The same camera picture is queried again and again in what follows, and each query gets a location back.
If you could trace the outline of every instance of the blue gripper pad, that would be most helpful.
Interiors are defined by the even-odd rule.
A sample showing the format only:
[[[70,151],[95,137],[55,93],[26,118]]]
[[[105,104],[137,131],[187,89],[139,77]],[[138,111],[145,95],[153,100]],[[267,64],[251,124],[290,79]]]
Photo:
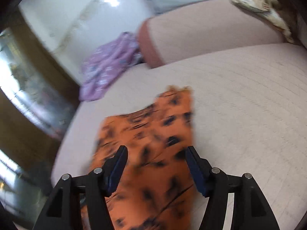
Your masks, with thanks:
[[[200,158],[193,146],[189,146],[185,151],[185,159],[193,177],[198,192],[204,197],[208,197],[209,188],[206,183],[209,179],[211,166],[206,159]]]
[[[126,146],[120,146],[117,150],[115,156],[108,161],[112,162],[111,165],[105,165],[108,167],[108,170],[105,170],[105,183],[106,183],[106,194],[110,196],[113,192],[116,191],[119,184],[122,173],[125,169],[128,159],[128,149]]]

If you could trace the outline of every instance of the white wall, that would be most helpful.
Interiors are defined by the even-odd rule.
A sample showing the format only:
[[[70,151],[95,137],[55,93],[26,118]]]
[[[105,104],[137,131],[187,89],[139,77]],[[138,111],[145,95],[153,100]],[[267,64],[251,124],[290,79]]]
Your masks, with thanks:
[[[91,0],[23,0],[19,8],[36,35],[54,51]]]
[[[81,84],[81,65],[95,48],[123,31],[136,32],[153,15],[145,0],[108,1],[23,0],[19,8],[45,48]]]

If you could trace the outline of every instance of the bed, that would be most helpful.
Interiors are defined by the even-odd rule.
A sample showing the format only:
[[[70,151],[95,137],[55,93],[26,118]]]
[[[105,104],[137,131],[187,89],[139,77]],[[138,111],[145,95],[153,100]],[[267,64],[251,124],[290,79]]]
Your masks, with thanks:
[[[52,174],[88,172],[102,120],[149,105],[168,85],[194,90],[194,146],[201,157],[233,175],[250,172],[280,229],[294,229],[307,209],[307,51],[287,43],[208,53],[155,69],[140,64],[105,97],[83,102],[58,152]],[[199,196],[191,229],[207,200]],[[231,223],[229,196],[225,229]]]

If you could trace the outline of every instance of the black spots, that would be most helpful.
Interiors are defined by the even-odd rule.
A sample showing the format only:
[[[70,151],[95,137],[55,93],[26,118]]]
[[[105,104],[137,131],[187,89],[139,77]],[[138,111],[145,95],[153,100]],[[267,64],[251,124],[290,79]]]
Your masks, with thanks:
[[[161,97],[170,97],[170,96],[173,96],[173,95],[176,95],[177,93],[172,93],[172,94],[165,94],[163,93]]]
[[[129,127],[125,127],[125,128],[123,128],[123,129],[120,131],[120,133],[123,133],[123,132],[127,131],[128,129],[129,129]]]
[[[118,225],[120,228],[123,228],[126,224],[124,222],[124,218],[119,218],[115,221],[116,225]]]
[[[163,168],[167,165],[167,163],[164,160],[161,160],[161,161],[158,161],[158,162],[152,162],[151,165],[156,167],[156,168]]]
[[[148,164],[148,162],[149,162],[149,155],[150,155],[150,147],[149,147],[149,145],[146,145],[143,148],[143,150],[141,152],[141,156],[140,156],[141,167]]]
[[[185,215],[184,203],[185,201],[182,200],[182,201],[173,203],[173,205],[171,206],[172,214],[178,220],[181,219]]]
[[[114,200],[119,201],[119,200],[124,200],[126,199],[126,196],[123,193],[116,193],[114,195]]]
[[[158,206],[156,203],[154,192],[150,189],[145,188],[142,190],[142,194],[143,199],[148,203],[149,207],[157,212]]]
[[[154,137],[154,139],[156,139],[159,142],[162,141],[162,138],[161,138],[160,135],[154,134],[153,137]]]
[[[182,149],[179,152],[177,152],[174,155],[174,159],[178,161],[185,160],[185,149]]]
[[[192,112],[187,112],[187,113],[184,113],[182,114],[183,116],[183,119],[185,121],[185,124],[187,126],[190,126],[191,125],[191,116],[192,116]]]
[[[135,148],[135,147],[137,147],[137,143],[135,141],[131,141],[131,142],[127,143],[127,147],[128,148]]]
[[[119,141],[110,141],[110,142],[101,144],[100,147],[104,147],[104,148],[116,147],[116,145],[118,144],[119,144]]]
[[[148,126],[148,122],[147,123],[142,123],[142,124],[137,124],[136,126],[133,126],[131,129],[135,130],[135,129],[139,129],[141,127],[145,127]]]
[[[167,117],[164,121],[163,121],[163,126],[169,126],[171,125],[174,121],[176,120],[176,116],[175,115],[172,115],[172,116],[169,116]]]
[[[166,141],[166,147],[170,147],[174,144],[181,142],[181,139],[178,136],[171,136]]]
[[[162,141],[162,137],[157,134],[157,132],[155,130],[151,130],[150,134],[153,136],[153,139],[157,142],[161,142]]]
[[[135,134],[134,139],[141,140],[141,139],[143,139],[144,137],[145,137],[145,133],[144,133],[143,131],[141,131],[141,132]]]
[[[143,118],[150,117],[153,113],[153,110],[154,110],[154,104],[151,104],[145,110],[146,110],[146,112],[143,114]]]
[[[130,123],[140,123],[142,121],[142,119],[143,119],[143,115],[144,115],[144,111],[145,110],[146,109],[143,109],[141,111],[138,111],[138,112],[130,114],[130,117],[129,117],[128,121]]]
[[[168,199],[176,197],[182,189],[182,185],[177,176],[173,176],[169,180],[169,189],[165,193],[165,197]]]
[[[111,126],[107,126],[107,129],[106,129],[106,139],[107,138],[113,138],[115,136],[115,132],[114,132],[114,128],[111,127]]]
[[[171,104],[171,105],[179,105],[179,104],[180,104],[179,99],[180,99],[180,97],[176,94],[176,95],[174,95],[174,97],[170,100],[169,104]]]
[[[147,218],[143,222],[143,224],[139,226],[134,226],[129,230],[147,230],[147,229],[166,230],[166,226],[164,222],[157,221],[157,217],[155,217],[155,218]]]
[[[99,147],[101,147],[102,145],[103,145],[103,138],[100,138],[100,139],[97,140],[96,146],[99,148]]]
[[[107,130],[109,127],[110,127],[110,123],[113,123],[114,121],[112,121],[112,122],[109,122],[109,124],[107,124],[107,125],[104,125],[102,128],[101,128],[101,130]]]

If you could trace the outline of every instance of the purple patterned fabric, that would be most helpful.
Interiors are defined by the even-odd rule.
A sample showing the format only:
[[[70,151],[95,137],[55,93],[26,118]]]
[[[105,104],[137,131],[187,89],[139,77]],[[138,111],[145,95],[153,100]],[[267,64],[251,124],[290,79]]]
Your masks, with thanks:
[[[85,81],[80,88],[80,101],[102,98],[110,84],[131,64],[138,48],[136,36],[128,32],[97,48],[82,66]]]

